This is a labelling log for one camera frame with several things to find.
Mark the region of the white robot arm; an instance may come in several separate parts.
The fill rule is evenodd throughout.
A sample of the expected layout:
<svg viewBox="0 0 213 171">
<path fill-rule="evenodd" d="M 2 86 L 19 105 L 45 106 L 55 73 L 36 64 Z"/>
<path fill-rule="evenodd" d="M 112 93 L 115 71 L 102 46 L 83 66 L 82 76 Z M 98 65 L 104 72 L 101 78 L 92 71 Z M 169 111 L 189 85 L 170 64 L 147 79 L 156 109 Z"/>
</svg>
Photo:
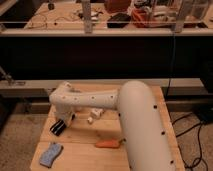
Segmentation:
<svg viewBox="0 0 213 171">
<path fill-rule="evenodd" d="M 55 116 L 64 122 L 74 106 L 116 110 L 131 171 L 176 170 L 157 101 L 147 84 L 128 81 L 114 90 L 73 92 L 71 84 L 63 82 L 49 100 Z"/>
</svg>

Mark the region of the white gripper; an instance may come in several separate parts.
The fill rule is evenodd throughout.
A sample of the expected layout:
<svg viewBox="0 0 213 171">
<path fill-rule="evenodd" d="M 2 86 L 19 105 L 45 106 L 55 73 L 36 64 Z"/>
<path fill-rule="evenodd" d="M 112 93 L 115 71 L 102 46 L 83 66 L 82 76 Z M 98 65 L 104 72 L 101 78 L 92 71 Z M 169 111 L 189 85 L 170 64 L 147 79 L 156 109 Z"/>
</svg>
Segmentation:
<svg viewBox="0 0 213 171">
<path fill-rule="evenodd" d="M 71 107 L 57 107 L 55 117 L 58 120 L 62 120 L 69 127 L 75 118 L 75 113 Z"/>
</svg>

